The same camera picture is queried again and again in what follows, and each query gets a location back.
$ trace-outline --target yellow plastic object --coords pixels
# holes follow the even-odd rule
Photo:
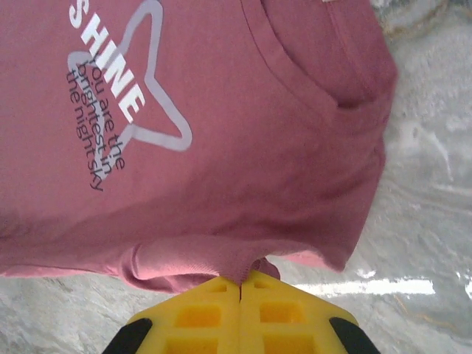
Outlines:
[[[347,323],[347,327],[335,330],[330,323],[333,318],[343,322],[342,325]],[[144,331],[141,325],[147,326]],[[114,353],[368,354],[378,351],[347,311],[253,271],[241,287],[223,277],[214,278],[136,314],[104,352]]]

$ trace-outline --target pink t-shirt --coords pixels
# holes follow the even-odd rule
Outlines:
[[[397,77],[368,0],[0,5],[0,275],[345,267]]]

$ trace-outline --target gray marble surface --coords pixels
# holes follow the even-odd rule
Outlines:
[[[382,353],[472,353],[472,1],[443,2],[372,0],[400,81],[347,270],[272,259],[282,280],[352,312]],[[101,353],[166,298],[98,275],[0,278],[0,353]]]

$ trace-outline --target graphic print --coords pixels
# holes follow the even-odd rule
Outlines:
[[[89,161],[88,168],[91,171],[93,177],[90,187],[94,190],[103,191],[100,186],[101,183],[110,174],[113,167],[118,170],[124,167],[124,159],[122,156],[128,143],[135,139],[139,142],[145,142],[148,144],[156,145],[161,148],[174,151],[185,151],[189,148],[192,143],[192,131],[187,120],[182,116],[180,111],[174,105],[168,94],[159,84],[155,78],[157,55],[159,50],[159,42],[161,39],[162,21],[163,21],[163,8],[161,3],[157,0],[144,0],[136,9],[134,14],[131,16],[123,35],[120,44],[115,45],[112,40],[105,45],[108,39],[108,30],[106,24],[101,24],[100,17],[94,13],[88,20],[87,24],[82,23],[82,16],[87,15],[89,12],[89,1],[88,0],[77,0],[77,6],[71,6],[69,8],[69,18],[71,25],[74,28],[82,29],[81,38],[83,43],[89,47],[88,51],[77,51],[71,52],[67,58],[67,65],[69,67],[68,81],[73,80],[79,85],[81,91],[85,94],[87,99],[87,106],[93,106],[95,122],[90,124],[90,128],[95,135],[95,147],[90,151],[87,150],[87,156],[94,154],[93,160]],[[129,87],[129,84],[133,81],[134,75],[130,69],[125,70],[126,55],[137,27],[144,21],[146,16],[151,17],[151,29],[149,38],[149,48],[147,54],[147,68],[144,77],[144,83],[154,99],[164,110],[170,121],[177,127],[181,136],[173,136],[160,131],[153,131],[148,128],[141,127],[133,122],[133,117],[130,111],[134,110],[135,114],[139,112],[138,101],[142,106],[145,105],[145,97],[141,92],[138,83],[135,83],[131,88],[128,89],[128,93],[119,101],[119,107],[123,112],[123,115],[128,120],[128,124],[123,129],[120,135],[115,134],[112,136],[112,140],[108,140],[108,145],[111,149],[108,155],[103,156],[104,148],[100,148],[100,143],[104,142],[103,134],[105,131],[112,131],[113,129],[107,129],[114,126],[113,122],[110,122],[111,118],[109,112],[106,111],[105,104],[100,104],[99,89],[97,88],[102,82],[101,71],[103,70],[103,78],[108,83],[112,81],[111,92],[117,98],[124,89]],[[96,77],[100,77],[95,80],[92,85],[86,75],[87,80],[83,79],[85,74],[85,67],[89,66],[93,76],[94,68],[100,70],[100,75],[96,73]],[[95,85],[95,90],[91,89],[90,86]]]

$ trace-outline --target floor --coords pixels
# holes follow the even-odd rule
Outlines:
[[[372,0],[393,24],[401,77],[386,171],[347,270],[272,259],[282,280],[353,313],[388,354],[472,353],[472,1],[411,18],[441,2]],[[415,31],[398,30],[402,21]],[[0,279],[0,353],[101,353],[166,298],[97,275]]]

